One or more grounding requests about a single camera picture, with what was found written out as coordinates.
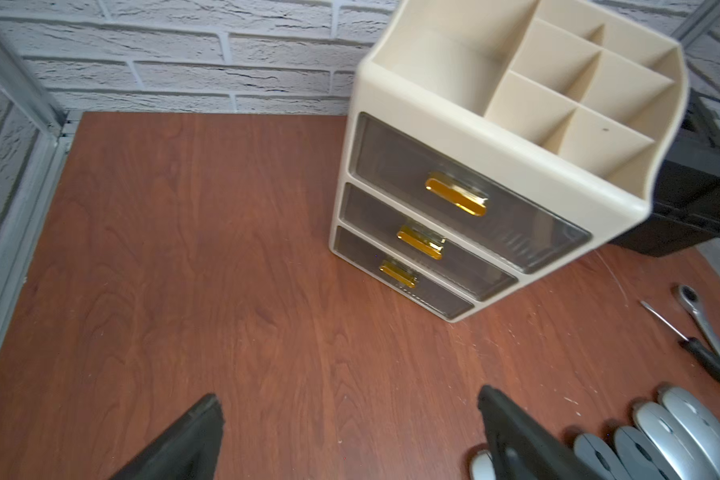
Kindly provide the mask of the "white computer mouse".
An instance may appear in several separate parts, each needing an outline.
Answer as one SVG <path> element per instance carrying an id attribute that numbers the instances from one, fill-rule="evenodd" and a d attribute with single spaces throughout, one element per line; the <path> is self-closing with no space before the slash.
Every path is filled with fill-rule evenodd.
<path id="1" fill-rule="evenodd" d="M 487 450 L 478 451 L 469 462 L 471 480 L 496 480 L 491 454 Z"/>

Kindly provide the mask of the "silver computer mouse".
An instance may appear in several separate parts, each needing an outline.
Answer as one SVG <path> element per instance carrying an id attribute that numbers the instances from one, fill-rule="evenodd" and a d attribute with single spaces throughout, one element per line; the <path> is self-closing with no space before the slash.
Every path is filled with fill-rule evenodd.
<path id="1" fill-rule="evenodd" d="M 658 399 L 693 438 L 720 479 L 720 421 L 700 400 L 680 387 L 663 388 Z"/>
<path id="2" fill-rule="evenodd" d="M 632 419 L 680 479 L 718 478 L 699 445 L 663 406 L 655 402 L 637 403 Z"/>

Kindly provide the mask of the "clear bottom drawer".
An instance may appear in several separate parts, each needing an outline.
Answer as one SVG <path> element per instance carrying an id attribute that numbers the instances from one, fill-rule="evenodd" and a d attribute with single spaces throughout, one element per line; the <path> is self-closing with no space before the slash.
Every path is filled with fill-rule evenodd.
<path id="1" fill-rule="evenodd" d="M 474 307 L 471 302 L 432 281 L 419 270 L 343 227 L 335 230 L 333 246 L 339 256 L 442 319 L 454 320 Z"/>

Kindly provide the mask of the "clear top drawer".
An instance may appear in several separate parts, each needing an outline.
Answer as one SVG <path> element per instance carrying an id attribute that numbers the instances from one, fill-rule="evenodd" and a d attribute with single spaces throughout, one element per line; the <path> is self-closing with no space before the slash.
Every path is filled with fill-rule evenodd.
<path id="1" fill-rule="evenodd" d="M 525 273 L 592 238 L 581 227 L 366 113 L 358 117 L 351 165 L 367 183 Z"/>

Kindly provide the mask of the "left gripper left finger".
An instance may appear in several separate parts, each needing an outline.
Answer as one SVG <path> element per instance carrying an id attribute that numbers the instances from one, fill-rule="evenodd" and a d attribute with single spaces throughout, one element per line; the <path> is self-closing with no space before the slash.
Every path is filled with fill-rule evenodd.
<path id="1" fill-rule="evenodd" d="M 221 402 L 214 393 L 208 393 L 111 479 L 212 480 L 221 450 L 223 428 Z"/>

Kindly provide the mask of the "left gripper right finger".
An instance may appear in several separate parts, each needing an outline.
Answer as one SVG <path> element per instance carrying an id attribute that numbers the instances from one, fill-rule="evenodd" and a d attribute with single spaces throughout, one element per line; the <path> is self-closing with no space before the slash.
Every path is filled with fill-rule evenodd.
<path id="1" fill-rule="evenodd" d="M 497 479 L 599 477 L 502 391 L 482 386 L 477 408 Z"/>

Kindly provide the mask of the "beige drawer organizer cabinet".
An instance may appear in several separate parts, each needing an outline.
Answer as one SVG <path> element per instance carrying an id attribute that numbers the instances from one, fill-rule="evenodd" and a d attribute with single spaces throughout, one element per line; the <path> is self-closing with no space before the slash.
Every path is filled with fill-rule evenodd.
<path id="1" fill-rule="evenodd" d="M 594 2 L 402 1 L 355 71 L 331 250 L 342 258 L 333 244 L 343 227 L 471 302 L 454 320 L 435 314 L 464 320 L 645 221 L 688 99 L 681 43 Z M 535 272 L 517 269 L 353 171 L 362 113 L 592 238 Z M 517 283 L 479 301 L 415 264 L 342 218 L 347 183 Z"/>

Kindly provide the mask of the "dark grey computer mouse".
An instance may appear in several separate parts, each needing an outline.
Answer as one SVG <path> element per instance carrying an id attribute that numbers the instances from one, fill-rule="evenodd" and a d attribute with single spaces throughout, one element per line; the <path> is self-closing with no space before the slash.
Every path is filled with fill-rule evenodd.
<path id="1" fill-rule="evenodd" d="M 574 440 L 573 451 L 577 458 L 595 471 L 601 479 L 632 479 L 614 451 L 593 434 L 579 434 Z"/>
<path id="2" fill-rule="evenodd" d="M 621 426 L 613 434 L 613 446 L 632 479 L 679 479 L 654 444 L 638 429 Z"/>

